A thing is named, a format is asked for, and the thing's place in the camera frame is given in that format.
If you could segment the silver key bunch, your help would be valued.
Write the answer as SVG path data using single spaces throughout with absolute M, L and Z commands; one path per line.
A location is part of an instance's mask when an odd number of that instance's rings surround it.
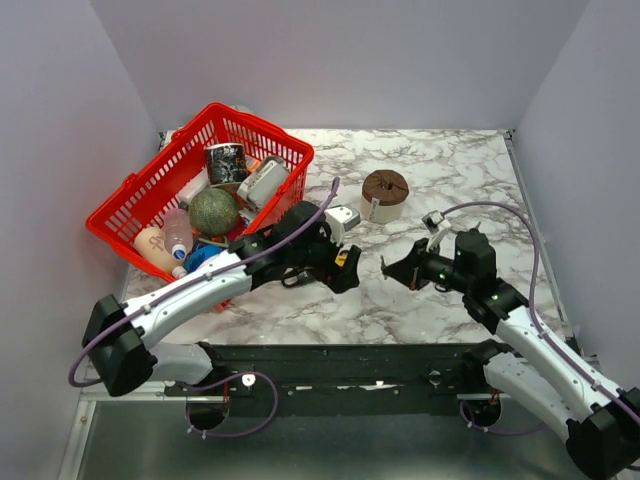
M 383 277 L 384 277 L 385 279 L 387 278 L 387 274 L 385 273 L 385 272 L 386 272 L 386 267 L 387 267 L 387 266 L 386 266 L 386 263 L 385 263 L 384 256 L 382 256 L 382 255 L 381 255 L 381 256 L 380 256 L 380 270 L 381 270 L 382 275 L 383 275 Z

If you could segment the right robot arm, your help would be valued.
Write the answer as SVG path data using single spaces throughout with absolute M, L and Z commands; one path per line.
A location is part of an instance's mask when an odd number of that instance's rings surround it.
M 412 291 L 433 283 L 460 293 L 469 316 L 497 336 L 461 365 L 467 389 L 489 386 L 519 402 L 590 479 L 610 479 L 638 461 L 638 389 L 607 379 L 541 322 L 530 302 L 498 277 L 496 252 L 484 234 L 458 233 L 452 258 L 421 239 L 404 259 L 381 269 Z

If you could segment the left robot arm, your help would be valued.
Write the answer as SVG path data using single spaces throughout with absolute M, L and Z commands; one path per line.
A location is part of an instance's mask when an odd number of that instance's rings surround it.
M 302 201 L 275 224 L 238 237 L 194 272 L 127 302 L 107 295 L 91 312 L 83 353 L 112 397 L 129 394 L 149 380 L 189 384 L 201 395 L 214 393 L 220 368 L 204 343 L 170 344 L 166 337 L 193 317 L 261 286 L 303 271 L 341 294 L 358 286 L 361 254 L 351 246 L 338 258 L 343 237 L 360 221 L 357 210 L 325 210 Z

